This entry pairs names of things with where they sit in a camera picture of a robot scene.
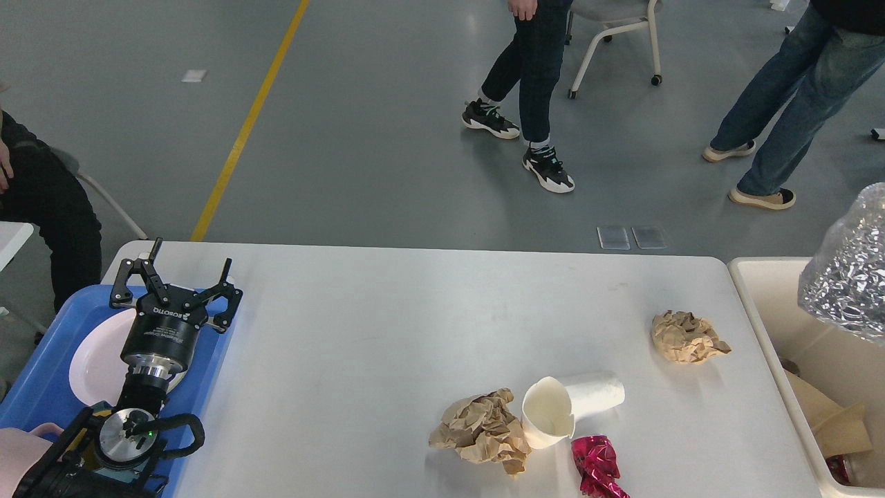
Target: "gray floor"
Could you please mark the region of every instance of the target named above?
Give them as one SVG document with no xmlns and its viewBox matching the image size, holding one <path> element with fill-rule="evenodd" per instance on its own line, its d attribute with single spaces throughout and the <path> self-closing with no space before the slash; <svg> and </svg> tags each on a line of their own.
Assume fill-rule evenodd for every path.
<svg viewBox="0 0 885 498">
<path fill-rule="evenodd" d="M 743 86 L 777 50 L 787 12 L 765 0 L 667 1 L 658 18 L 664 83 L 652 87 L 648 35 L 595 55 L 577 100 L 566 90 L 601 28 L 577 20 L 551 104 L 554 144 L 574 193 L 542 190 L 524 148 L 459 124 L 512 36 L 504 0 L 314 0 L 307 8 L 207 241 L 603 252 L 600 225 L 658 225 L 663 250 L 811 255 L 866 185 L 883 180 L 885 75 L 819 133 L 788 182 L 783 213 L 725 194 L 750 160 L 700 152 Z M 152 236 L 190 238 L 296 0 L 4 3 L 4 109 L 77 155 Z M 181 83 L 188 69 L 205 81 Z M 516 98 L 504 103 L 516 119 Z M 106 264 L 132 239 L 93 196 Z M 48 252 L 33 237 L 0 292 L 52 318 Z M 0 377 L 15 377 L 31 331 L 0 318 Z"/>
</svg>

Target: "gripper logo text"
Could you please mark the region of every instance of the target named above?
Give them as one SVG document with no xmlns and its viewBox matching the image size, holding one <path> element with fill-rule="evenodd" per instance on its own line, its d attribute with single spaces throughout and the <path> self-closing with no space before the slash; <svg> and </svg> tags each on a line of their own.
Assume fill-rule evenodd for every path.
<svg viewBox="0 0 885 498">
<path fill-rule="evenodd" d="M 160 309 L 160 308 L 158 308 L 158 307 L 156 307 L 156 306 L 154 307 L 154 313 L 158 313 L 158 314 L 160 314 L 160 315 L 174 316 L 175 318 L 180 318 L 180 319 L 182 319 L 182 320 L 185 319 L 185 318 L 187 318 L 186 315 L 183 315 L 183 314 L 181 314 L 181 313 L 178 313 L 177 311 L 171 311 L 171 310 L 169 310 L 169 309 Z"/>
</svg>

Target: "pink object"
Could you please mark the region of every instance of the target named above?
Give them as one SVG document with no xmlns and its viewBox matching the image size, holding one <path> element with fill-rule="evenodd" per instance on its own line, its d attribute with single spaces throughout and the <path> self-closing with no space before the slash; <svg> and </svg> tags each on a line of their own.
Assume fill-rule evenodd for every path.
<svg viewBox="0 0 885 498">
<path fill-rule="evenodd" d="M 61 432 L 61 427 L 52 422 L 37 425 L 31 432 L 14 427 L 0 429 L 0 498 L 11 498 L 21 478 L 52 446 L 42 436 L 59 436 Z"/>
<path fill-rule="evenodd" d="M 630 498 L 614 482 L 620 478 L 612 442 L 605 436 L 572 441 L 572 457 L 581 474 L 581 491 L 593 498 Z"/>
</svg>

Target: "yellow floor line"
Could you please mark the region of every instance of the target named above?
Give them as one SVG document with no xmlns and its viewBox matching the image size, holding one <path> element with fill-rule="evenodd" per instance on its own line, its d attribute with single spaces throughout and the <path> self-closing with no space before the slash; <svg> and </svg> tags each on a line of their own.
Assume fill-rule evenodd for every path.
<svg viewBox="0 0 885 498">
<path fill-rule="evenodd" d="M 310 0 L 301 0 L 301 4 L 298 5 L 295 17 L 292 18 L 292 22 L 289 24 L 289 29 L 286 31 L 282 43 L 280 43 L 276 56 L 273 57 L 271 68 L 267 70 L 265 80 L 261 83 L 261 89 L 258 91 L 258 95 L 255 96 L 255 101 L 252 102 L 249 115 L 246 116 L 246 121 L 242 124 L 242 128 L 240 128 L 240 135 L 237 136 L 234 147 L 230 150 L 230 154 L 227 155 L 224 168 L 221 169 L 218 181 L 215 182 L 215 188 L 212 189 L 212 194 L 209 196 L 209 200 L 206 201 L 203 213 L 200 214 L 200 219 L 196 222 L 194 232 L 190 235 L 191 242 L 202 242 L 206 236 L 209 224 L 212 223 L 212 217 L 215 216 L 215 211 L 219 207 L 219 202 L 221 202 L 221 196 L 224 195 L 227 183 L 230 182 L 230 177 L 234 174 L 236 163 L 240 160 L 242 148 L 246 146 L 246 141 L 249 140 L 252 127 L 255 126 L 255 121 L 261 113 L 267 94 L 270 93 L 273 86 L 273 80 L 276 79 L 277 72 L 280 71 L 282 60 L 286 58 L 286 52 L 289 51 L 289 45 L 292 43 L 292 38 L 295 37 L 295 32 L 298 30 L 298 25 L 301 24 L 301 18 L 304 16 L 304 11 L 307 10 L 309 2 Z"/>
</svg>

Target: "blue tray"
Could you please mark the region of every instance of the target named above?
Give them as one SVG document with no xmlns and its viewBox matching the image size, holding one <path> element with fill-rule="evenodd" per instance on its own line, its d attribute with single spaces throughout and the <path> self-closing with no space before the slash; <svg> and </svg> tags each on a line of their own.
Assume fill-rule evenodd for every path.
<svg viewBox="0 0 885 498">
<path fill-rule="evenodd" d="M 136 298 L 145 293 L 143 287 L 131 286 L 130 289 Z M 0 428 L 16 427 L 30 431 L 44 422 L 54 422 L 64 428 L 84 408 L 85 405 L 71 391 L 68 370 L 73 354 L 82 340 L 98 324 L 123 311 L 108 305 L 110 295 L 110 285 L 92 285 L 67 300 L 52 322 L 46 337 L 0 403 Z M 215 315 L 224 311 L 226 306 L 226 300 L 221 299 L 211 303 L 207 309 L 210 315 Z M 218 375 L 233 329 L 232 324 L 224 334 L 218 334 L 210 327 L 200 330 L 188 375 L 169 393 L 161 416 L 203 414 L 206 399 Z M 117 402 L 107 401 L 111 405 Z M 186 447 L 193 441 L 185 427 L 166 431 L 163 437 L 168 440 L 167 447 L 170 449 Z M 176 460 L 160 460 L 154 473 L 169 476 L 164 496 L 174 495 L 175 484 L 187 459 L 185 456 Z"/>
</svg>

